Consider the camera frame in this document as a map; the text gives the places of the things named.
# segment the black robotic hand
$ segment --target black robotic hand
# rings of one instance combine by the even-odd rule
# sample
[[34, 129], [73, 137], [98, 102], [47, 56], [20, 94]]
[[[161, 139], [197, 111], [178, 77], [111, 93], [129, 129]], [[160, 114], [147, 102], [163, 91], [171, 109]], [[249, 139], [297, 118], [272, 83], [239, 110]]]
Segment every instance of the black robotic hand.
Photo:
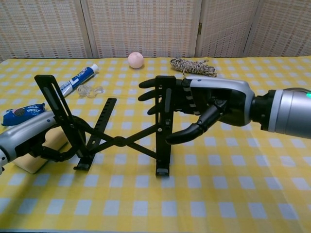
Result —
[[[156, 86], [155, 79], [149, 79], [143, 81], [139, 84], [140, 88], [152, 88]], [[196, 110], [196, 105], [194, 103], [191, 91], [190, 91], [190, 81], [187, 79], [176, 79], [176, 86], [174, 90], [175, 98], [174, 98], [174, 111], [176, 112], [183, 112], [185, 114], [191, 115], [199, 115], [199, 112]], [[150, 99], [154, 99], [157, 96], [156, 90], [153, 89], [148, 91], [141, 96], [139, 96], [139, 101], [146, 101]], [[157, 112], [156, 106], [153, 106], [149, 109], [148, 114], [153, 115]]]
[[[219, 96], [219, 93], [214, 93], [215, 96], [212, 96], [211, 89], [205, 87], [191, 88], [191, 82], [190, 79], [176, 80], [172, 92], [173, 110], [185, 114], [199, 115], [200, 117], [196, 123], [191, 124], [188, 128], [168, 135], [166, 142], [169, 144], [184, 143], [197, 138], [216, 123], [225, 112], [227, 101], [224, 98], [227, 97], [227, 91], [223, 91], [221, 96]], [[156, 87], [156, 78], [140, 83], [139, 87]], [[139, 96], [139, 101], [152, 98], [159, 99], [159, 107], [153, 106], [148, 111], [149, 115], [156, 114], [160, 109], [163, 109], [161, 93], [164, 92], [157, 91], [155, 88]]]
[[[138, 98], [139, 101], [152, 98], [158, 100], [160, 107], [152, 107], [148, 111], [149, 115], [163, 109], [161, 93], [164, 92], [159, 91], [156, 81], [157, 77], [139, 84], [140, 88], [155, 87], [154, 90]], [[206, 132], [217, 121], [233, 126], [244, 126], [250, 122], [250, 107], [254, 92], [244, 81], [192, 76], [176, 80], [172, 94], [174, 111], [197, 115], [199, 119], [188, 128], [169, 135], [166, 139], [169, 144], [191, 141]]]

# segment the blue and white tube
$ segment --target blue and white tube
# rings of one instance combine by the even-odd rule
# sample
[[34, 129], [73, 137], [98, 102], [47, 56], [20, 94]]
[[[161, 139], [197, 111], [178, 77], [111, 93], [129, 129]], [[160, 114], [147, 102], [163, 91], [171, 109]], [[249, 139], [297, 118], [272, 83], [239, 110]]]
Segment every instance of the blue and white tube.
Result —
[[98, 70], [98, 66], [93, 64], [91, 67], [84, 68], [79, 74], [74, 76], [68, 82], [60, 87], [64, 97], [69, 95], [74, 89], [76, 89], [80, 84], [84, 83], [86, 80], [92, 78], [95, 72]]

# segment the toothpaste tube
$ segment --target toothpaste tube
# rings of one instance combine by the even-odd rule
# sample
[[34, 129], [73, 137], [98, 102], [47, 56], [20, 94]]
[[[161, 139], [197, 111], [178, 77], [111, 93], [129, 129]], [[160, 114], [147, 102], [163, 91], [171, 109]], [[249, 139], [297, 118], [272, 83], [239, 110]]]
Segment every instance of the toothpaste tube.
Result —
[[68, 82], [63, 84], [60, 87], [60, 90], [62, 91], [63, 96], [66, 97], [74, 89], [76, 89], [80, 84], [84, 83], [86, 80], [93, 77], [97, 69], [98, 69], [98, 66], [96, 64], [93, 64], [91, 67], [86, 67], [79, 74], [77, 74], [72, 79], [70, 79]]
[[43, 112], [45, 103], [33, 104], [26, 107], [8, 109], [3, 116], [3, 126], [18, 125], [27, 121]]

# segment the rope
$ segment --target rope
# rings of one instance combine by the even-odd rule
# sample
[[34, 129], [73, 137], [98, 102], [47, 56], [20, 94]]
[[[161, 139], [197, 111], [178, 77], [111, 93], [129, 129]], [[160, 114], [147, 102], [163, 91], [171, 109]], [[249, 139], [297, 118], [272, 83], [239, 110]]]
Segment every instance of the rope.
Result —
[[180, 58], [171, 59], [170, 64], [173, 68], [178, 71], [191, 74], [202, 74], [205, 76], [217, 77], [217, 73], [215, 71], [215, 67], [207, 66], [204, 63], [208, 62], [208, 60], [204, 60], [202, 62], [193, 62], [187, 61]]

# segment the tube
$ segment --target tube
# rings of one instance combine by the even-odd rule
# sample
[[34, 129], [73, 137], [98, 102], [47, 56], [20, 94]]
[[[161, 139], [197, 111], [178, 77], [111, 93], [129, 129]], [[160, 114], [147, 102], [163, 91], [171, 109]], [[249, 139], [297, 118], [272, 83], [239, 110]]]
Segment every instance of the tube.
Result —
[[280, 100], [276, 101], [278, 106], [273, 109], [276, 111], [276, 120], [269, 123], [269, 131], [311, 139], [310, 94], [284, 90]]
[[84, 83], [86, 80], [93, 77], [97, 69], [98, 69], [98, 66], [96, 64], [93, 64], [91, 67], [86, 67], [79, 74], [77, 74], [72, 79], [70, 79], [68, 82], [63, 84], [60, 87], [60, 90], [62, 91], [63, 96], [66, 97], [74, 89], [76, 89], [80, 84]]

